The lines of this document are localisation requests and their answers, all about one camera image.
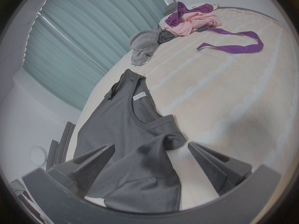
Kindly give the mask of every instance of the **pink cloth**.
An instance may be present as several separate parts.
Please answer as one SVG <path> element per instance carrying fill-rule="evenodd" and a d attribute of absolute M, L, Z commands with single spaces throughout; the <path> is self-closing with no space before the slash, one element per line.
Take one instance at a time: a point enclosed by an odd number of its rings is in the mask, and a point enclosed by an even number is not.
<path fill-rule="evenodd" d="M 218 27 L 221 25 L 219 17 L 213 13 L 185 13 L 181 20 L 184 22 L 178 24 L 176 27 L 171 27 L 165 24 L 165 29 L 172 32 L 175 35 L 190 35 L 192 32 L 196 31 L 198 28 L 204 25 L 214 25 Z"/>

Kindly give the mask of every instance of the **curtain pleat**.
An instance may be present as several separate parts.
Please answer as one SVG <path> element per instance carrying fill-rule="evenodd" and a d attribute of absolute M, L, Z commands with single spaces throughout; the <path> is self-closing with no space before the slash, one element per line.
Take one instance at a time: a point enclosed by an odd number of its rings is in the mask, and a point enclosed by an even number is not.
<path fill-rule="evenodd" d="M 129 38 L 159 24 L 165 7 L 164 0 L 47 0 L 40 14 L 59 32 L 41 17 L 37 18 L 28 39 L 24 68 L 50 92 L 82 110 L 92 88 L 129 52 Z M 62 74 L 57 73 L 57 64 L 64 71 Z M 86 66 L 97 67 L 98 71 L 89 74 L 91 70 L 85 69 Z M 85 74 L 77 84 L 71 83 L 72 76 L 77 79 L 80 70 Z M 64 95 L 71 88 L 73 93 L 77 90 L 76 98 Z"/>

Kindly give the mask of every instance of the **bed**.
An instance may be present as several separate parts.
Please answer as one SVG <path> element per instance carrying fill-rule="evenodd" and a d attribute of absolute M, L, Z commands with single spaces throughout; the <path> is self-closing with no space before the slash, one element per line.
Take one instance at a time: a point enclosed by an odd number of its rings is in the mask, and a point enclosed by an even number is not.
<path fill-rule="evenodd" d="M 71 137 L 66 161 L 73 158 L 82 125 L 129 68 L 146 76 L 157 111 L 163 116 L 174 115 L 187 142 L 198 142 L 250 163 L 252 171 L 265 163 L 283 175 L 299 141 L 297 43 L 282 24 L 262 14 L 229 8 L 214 13 L 222 21 L 219 28 L 234 33 L 254 31 L 264 49 L 238 55 L 213 48 L 197 51 L 203 42 L 256 43 L 245 36 L 204 31 L 161 44 L 143 66 L 131 65 L 130 51 L 90 94 Z M 218 197 L 187 143 L 168 151 L 168 155 L 181 180 L 181 210 Z"/>

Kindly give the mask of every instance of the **clothing label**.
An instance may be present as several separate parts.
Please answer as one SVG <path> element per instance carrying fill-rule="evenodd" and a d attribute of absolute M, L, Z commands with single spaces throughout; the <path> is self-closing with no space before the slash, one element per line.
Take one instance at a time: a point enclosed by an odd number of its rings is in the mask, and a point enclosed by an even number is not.
<path fill-rule="evenodd" d="M 140 99 L 140 98 L 143 97 L 143 96 L 146 96 L 146 93 L 145 93 L 145 92 L 141 92 L 141 93 L 139 93 L 138 95 L 133 96 L 133 100 L 135 101 L 135 100 L 137 100 L 137 99 Z"/>

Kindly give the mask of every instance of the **curtain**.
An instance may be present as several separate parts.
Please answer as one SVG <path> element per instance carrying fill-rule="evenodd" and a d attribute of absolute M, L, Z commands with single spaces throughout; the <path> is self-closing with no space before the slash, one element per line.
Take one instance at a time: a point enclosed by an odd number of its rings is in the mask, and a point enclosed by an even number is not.
<path fill-rule="evenodd" d="M 129 38 L 153 29 L 165 7 L 164 0 L 47 0 L 30 32 L 23 67 L 82 110 L 92 88 L 129 52 Z"/>

